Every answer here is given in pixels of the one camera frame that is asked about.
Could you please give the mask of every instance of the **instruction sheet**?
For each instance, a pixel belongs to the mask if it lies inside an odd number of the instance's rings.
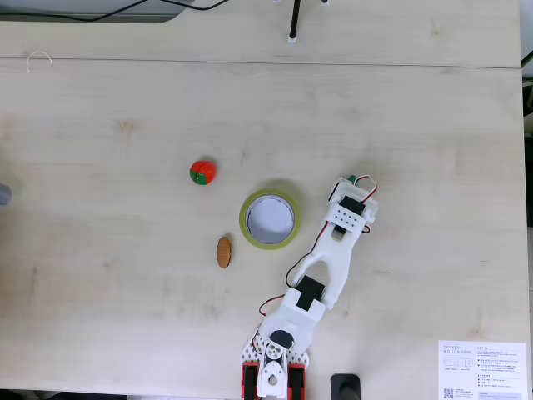
[[[439,400],[528,400],[525,343],[439,341]]]

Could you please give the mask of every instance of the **tape roll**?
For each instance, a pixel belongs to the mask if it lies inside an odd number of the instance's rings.
[[[258,248],[275,250],[289,244],[300,229],[296,203],[276,189],[253,193],[242,204],[239,225],[248,242]]]

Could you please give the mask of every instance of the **red toy tomato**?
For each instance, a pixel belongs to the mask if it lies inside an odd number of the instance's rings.
[[[207,185],[215,177],[217,167],[211,161],[200,160],[191,165],[189,173],[194,183],[197,185]]]

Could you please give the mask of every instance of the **brown toy bread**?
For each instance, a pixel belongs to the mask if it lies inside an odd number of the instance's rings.
[[[230,265],[230,258],[232,257],[232,244],[227,237],[223,237],[218,241],[217,246],[217,261],[221,268]]]

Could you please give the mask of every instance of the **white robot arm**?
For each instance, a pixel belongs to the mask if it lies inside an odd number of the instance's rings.
[[[368,177],[359,177],[355,182],[345,178],[337,181],[315,245],[297,269],[279,308],[265,317],[252,337],[253,352],[261,353],[256,397],[285,398],[288,389],[291,400],[288,370],[294,360],[287,361],[287,354],[292,359],[294,355],[307,359],[306,350],[311,345],[316,323],[326,309],[335,306],[344,288],[352,249],[363,230],[374,222],[377,203],[371,195],[375,189],[368,192],[356,186],[357,181]],[[306,270],[319,261],[327,265],[327,285],[306,275]],[[257,336],[262,340],[262,352],[254,345]]]

